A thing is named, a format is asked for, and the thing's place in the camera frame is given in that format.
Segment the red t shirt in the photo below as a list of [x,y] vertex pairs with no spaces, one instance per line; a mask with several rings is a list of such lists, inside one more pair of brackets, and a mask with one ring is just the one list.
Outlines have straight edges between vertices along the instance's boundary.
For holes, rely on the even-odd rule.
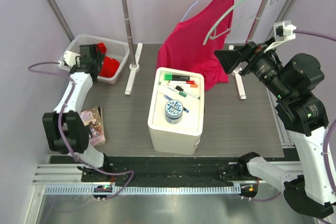
[[103,64],[102,64],[102,68],[99,73],[99,76],[105,77],[105,78],[112,78],[116,74],[120,66],[120,63],[117,60],[106,56],[107,49],[104,43],[102,42],[98,43],[97,46],[98,46],[99,52],[104,55],[104,60],[103,60]]

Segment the mint green hanger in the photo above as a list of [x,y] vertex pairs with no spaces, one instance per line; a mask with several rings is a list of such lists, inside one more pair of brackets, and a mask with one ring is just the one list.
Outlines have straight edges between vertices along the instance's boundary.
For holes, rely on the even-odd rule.
[[[221,34],[216,34],[216,29],[217,26],[222,22],[224,18],[226,18],[236,7],[241,5],[247,0],[240,0],[237,3],[235,3],[233,6],[231,6],[214,24],[213,26],[209,29],[208,33],[206,34],[204,41],[203,41],[203,46],[207,44],[207,41],[209,39],[216,39],[217,37],[220,37],[221,35],[225,34],[227,31],[230,31],[230,29],[227,29],[225,32],[222,32]],[[256,13],[255,20],[260,20],[264,10],[265,6],[267,4],[268,0],[262,0],[258,9],[258,12]]]

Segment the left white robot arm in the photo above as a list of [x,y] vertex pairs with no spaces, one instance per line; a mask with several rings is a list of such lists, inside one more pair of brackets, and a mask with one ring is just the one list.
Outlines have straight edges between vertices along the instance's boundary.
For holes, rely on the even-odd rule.
[[80,112],[101,72],[105,56],[106,47],[102,42],[80,46],[80,53],[74,56],[74,64],[66,75],[69,83],[61,101],[42,118],[50,150],[72,156],[75,162],[87,167],[84,172],[93,172],[102,182],[112,176],[112,169],[106,154],[89,143],[89,133]]

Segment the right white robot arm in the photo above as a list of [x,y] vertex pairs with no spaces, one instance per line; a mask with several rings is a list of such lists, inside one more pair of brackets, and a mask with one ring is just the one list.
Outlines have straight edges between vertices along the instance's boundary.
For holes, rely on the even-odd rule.
[[272,44],[249,42],[214,54],[226,74],[245,62],[240,75],[254,74],[277,98],[275,109],[295,144],[302,174],[287,172],[251,152],[238,159],[237,175],[264,180],[283,194],[295,212],[323,219],[333,214],[335,205],[335,168],[328,151],[331,127],[325,106],[313,94],[324,73],[317,58],[305,53],[282,65]]

